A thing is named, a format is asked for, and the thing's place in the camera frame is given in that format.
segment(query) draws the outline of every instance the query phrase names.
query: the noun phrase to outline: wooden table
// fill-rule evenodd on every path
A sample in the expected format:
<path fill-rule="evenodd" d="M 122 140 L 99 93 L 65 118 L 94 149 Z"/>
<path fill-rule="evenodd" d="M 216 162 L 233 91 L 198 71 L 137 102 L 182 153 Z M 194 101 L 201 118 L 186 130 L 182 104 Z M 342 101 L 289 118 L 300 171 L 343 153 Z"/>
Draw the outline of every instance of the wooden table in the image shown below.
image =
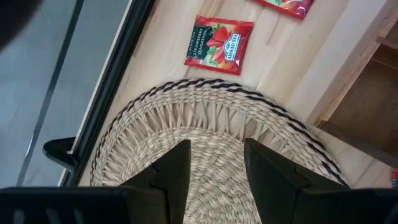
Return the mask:
<path fill-rule="evenodd" d="M 193 77 L 222 78 L 250 86 L 307 121 L 387 2 L 316 0 L 305 20 L 299 21 L 254 1 L 157 0 L 99 136 L 117 113 L 141 93 L 163 82 Z M 183 64 L 196 15 L 254 21 L 240 76 Z M 337 158 L 351 186 L 391 186 L 390 167 L 313 129 Z M 92 155 L 80 185 L 88 185 Z"/>

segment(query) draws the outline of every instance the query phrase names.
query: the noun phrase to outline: red tea packet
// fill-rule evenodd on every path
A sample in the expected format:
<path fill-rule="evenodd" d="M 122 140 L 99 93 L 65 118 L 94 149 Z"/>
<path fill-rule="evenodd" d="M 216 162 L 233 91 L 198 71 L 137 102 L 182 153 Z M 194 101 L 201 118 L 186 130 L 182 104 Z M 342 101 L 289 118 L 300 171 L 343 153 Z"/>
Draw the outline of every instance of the red tea packet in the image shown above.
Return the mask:
<path fill-rule="evenodd" d="M 314 0 L 255 0 L 285 14 L 304 19 Z"/>
<path fill-rule="evenodd" d="M 253 25 L 197 16 L 185 65 L 239 75 Z"/>

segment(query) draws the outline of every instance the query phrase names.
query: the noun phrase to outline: black handle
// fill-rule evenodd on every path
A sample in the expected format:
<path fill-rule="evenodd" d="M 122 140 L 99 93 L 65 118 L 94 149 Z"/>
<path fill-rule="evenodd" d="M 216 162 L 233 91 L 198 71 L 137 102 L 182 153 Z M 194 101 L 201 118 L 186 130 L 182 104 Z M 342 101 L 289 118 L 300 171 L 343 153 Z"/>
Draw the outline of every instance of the black handle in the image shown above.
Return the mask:
<path fill-rule="evenodd" d="M 51 140 L 44 144 L 43 153 L 47 158 L 73 171 L 78 164 L 73 155 L 68 153 L 72 149 L 73 142 L 75 142 L 75 137 Z"/>

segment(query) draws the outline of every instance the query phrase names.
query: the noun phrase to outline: wicker mat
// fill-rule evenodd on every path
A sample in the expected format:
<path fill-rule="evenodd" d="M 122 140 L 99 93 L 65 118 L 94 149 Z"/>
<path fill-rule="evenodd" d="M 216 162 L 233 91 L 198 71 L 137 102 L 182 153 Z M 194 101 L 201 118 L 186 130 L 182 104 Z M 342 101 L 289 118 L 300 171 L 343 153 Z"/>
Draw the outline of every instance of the wicker mat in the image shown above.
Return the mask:
<path fill-rule="evenodd" d="M 346 184 L 322 143 L 283 107 L 220 79 L 168 82 L 131 101 L 96 149 L 92 186 L 117 186 L 183 139 L 192 143 L 184 223 L 260 223 L 246 177 L 243 139 Z"/>

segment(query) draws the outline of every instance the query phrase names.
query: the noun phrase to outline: gray floor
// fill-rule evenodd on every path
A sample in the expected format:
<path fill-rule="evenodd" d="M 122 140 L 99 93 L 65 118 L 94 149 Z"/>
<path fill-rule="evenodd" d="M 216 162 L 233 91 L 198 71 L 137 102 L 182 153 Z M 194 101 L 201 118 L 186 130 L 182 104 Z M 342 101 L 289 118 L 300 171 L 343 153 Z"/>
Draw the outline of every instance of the gray floor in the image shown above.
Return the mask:
<path fill-rule="evenodd" d="M 57 184 L 62 168 L 42 146 L 76 136 L 127 2 L 85 1 L 24 185 Z M 74 4 L 45 0 L 0 52 L 0 188 L 16 184 Z"/>

